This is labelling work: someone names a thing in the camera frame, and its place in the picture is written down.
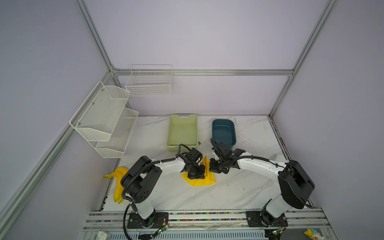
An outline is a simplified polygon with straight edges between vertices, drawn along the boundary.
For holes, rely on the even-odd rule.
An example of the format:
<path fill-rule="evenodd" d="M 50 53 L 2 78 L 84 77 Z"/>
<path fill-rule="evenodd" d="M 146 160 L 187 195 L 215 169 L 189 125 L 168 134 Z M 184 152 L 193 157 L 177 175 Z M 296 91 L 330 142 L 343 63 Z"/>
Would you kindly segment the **light green plastic basket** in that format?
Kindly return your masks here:
<path fill-rule="evenodd" d="M 197 115 L 171 115 L 167 137 L 167 149 L 170 152 L 177 152 L 179 145 L 183 144 L 188 148 L 196 148 L 198 140 L 198 116 Z"/>

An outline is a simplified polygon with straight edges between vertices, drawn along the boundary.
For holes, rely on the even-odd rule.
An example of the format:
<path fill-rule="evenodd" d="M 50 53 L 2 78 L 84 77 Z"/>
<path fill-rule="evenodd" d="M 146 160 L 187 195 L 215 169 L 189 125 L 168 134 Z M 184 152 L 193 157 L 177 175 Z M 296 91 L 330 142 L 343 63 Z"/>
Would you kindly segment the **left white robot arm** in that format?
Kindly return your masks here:
<path fill-rule="evenodd" d="M 147 221 L 155 212 L 150 195 L 160 177 L 172 173 L 187 173 L 191 180 L 204 179 L 206 167 L 200 164 L 202 160 L 203 154 L 195 148 L 164 160 L 151 160 L 142 156 L 121 180 L 122 198 L 133 204 L 134 212 Z"/>

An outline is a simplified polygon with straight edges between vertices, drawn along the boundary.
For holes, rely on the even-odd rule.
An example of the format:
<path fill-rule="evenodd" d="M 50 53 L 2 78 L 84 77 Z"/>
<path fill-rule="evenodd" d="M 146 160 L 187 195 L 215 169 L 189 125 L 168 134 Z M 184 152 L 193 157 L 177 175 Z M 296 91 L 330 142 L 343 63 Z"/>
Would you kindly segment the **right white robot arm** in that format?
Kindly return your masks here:
<path fill-rule="evenodd" d="M 315 184 L 299 162 L 277 162 L 252 155 L 242 149 L 229 149 L 224 143 L 211 139 L 215 158 L 210 161 L 210 172 L 228 174 L 230 169 L 251 171 L 279 184 L 280 192 L 262 208 L 258 222 L 265 227 L 275 224 L 290 209 L 313 208 L 308 200 Z"/>

